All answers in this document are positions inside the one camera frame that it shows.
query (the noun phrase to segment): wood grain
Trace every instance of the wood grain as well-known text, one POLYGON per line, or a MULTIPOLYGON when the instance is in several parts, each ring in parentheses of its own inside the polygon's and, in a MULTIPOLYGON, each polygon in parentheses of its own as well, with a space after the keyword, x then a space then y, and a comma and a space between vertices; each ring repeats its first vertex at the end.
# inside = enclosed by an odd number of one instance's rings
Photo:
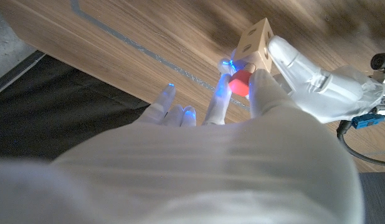
MULTIPOLYGON (((371 57, 385 52, 385 1, 148 1, 79 0, 80 10, 167 62, 215 86, 217 62, 229 57, 241 33, 267 17, 273 32, 328 70, 353 65, 370 75, 371 57)), ((202 122, 212 91, 105 31, 71 8, 70 0, 0 0, 16 34, 39 50, 145 101, 167 83, 175 103, 193 105, 202 122)), ((248 105, 245 98, 233 96, 248 105)), ((231 104, 226 122, 247 120, 231 104)), ((336 123, 328 124, 331 131, 336 123)), ((346 135, 351 147, 384 159, 385 124, 346 135)), ((384 167, 357 161, 362 172, 384 167)))

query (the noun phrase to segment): wooden cube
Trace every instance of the wooden cube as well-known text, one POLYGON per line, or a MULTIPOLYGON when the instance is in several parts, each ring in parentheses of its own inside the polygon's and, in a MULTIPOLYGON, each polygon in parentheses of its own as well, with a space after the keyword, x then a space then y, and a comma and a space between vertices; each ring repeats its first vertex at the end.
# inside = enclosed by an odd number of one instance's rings
POLYGON ((252 63, 256 69, 266 69, 270 72, 272 59, 267 52, 267 44, 272 36, 273 31, 267 18, 245 30, 233 57, 234 65, 243 68, 245 64, 252 63))

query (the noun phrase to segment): dark floor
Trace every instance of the dark floor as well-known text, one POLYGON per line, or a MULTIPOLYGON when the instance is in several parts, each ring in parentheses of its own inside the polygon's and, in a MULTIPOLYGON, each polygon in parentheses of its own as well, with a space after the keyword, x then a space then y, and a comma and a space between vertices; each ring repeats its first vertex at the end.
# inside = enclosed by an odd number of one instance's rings
MULTIPOLYGON (((147 105, 45 56, 0 93, 0 157, 53 160, 98 133, 130 124, 147 105)), ((366 223, 385 223, 385 173, 360 178, 366 223)))
POLYGON ((35 50, 17 37, 0 13, 0 77, 35 50))

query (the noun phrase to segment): cable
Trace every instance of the cable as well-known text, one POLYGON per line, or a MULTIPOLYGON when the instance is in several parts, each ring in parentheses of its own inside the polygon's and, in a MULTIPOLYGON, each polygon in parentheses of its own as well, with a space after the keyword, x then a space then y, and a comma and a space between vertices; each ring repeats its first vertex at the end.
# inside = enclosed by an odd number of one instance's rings
POLYGON ((343 135, 348 132, 350 127, 351 127, 351 121, 341 121, 338 129, 336 130, 336 137, 342 143, 342 145, 345 146, 346 150, 352 156, 357 157, 359 159, 362 159, 362 160, 364 160, 366 162, 370 162, 370 163, 377 164, 377 165, 380 165, 380 166, 385 166, 385 161, 379 161, 377 159, 369 158, 369 157, 367 157, 367 156, 365 156, 363 154, 360 154, 360 153, 356 152, 355 150, 353 150, 352 148, 350 148, 348 146, 348 144, 345 142, 345 139, 344 139, 343 135))

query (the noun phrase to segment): red object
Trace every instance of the red object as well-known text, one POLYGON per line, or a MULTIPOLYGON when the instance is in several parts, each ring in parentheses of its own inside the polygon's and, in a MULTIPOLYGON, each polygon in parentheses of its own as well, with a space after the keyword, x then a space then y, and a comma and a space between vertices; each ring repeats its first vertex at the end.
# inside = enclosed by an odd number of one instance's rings
POLYGON ((236 72, 229 81, 230 89, 233 93, 246 96, 249 93, 249 77, 252 73, 245 70, 236 72))

